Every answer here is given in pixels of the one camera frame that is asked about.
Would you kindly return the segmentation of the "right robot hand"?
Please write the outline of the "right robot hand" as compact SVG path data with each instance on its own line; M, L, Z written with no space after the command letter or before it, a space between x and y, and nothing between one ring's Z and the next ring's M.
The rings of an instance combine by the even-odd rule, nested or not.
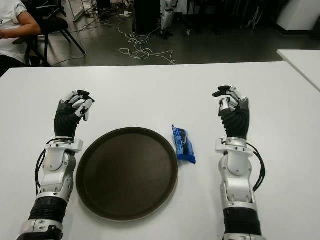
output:
M250 126L249 98L238 87L229 85L219 86L212 96L221 97L218 116L227 137L246 140Z

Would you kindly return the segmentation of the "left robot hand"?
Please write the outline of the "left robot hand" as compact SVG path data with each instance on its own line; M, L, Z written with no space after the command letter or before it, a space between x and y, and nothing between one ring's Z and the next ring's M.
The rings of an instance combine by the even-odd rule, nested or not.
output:
M84 90L73 90L64 96L58 103L54 118L55 136L74 139L76 128L81 119L88 120L94 102L90 93Z

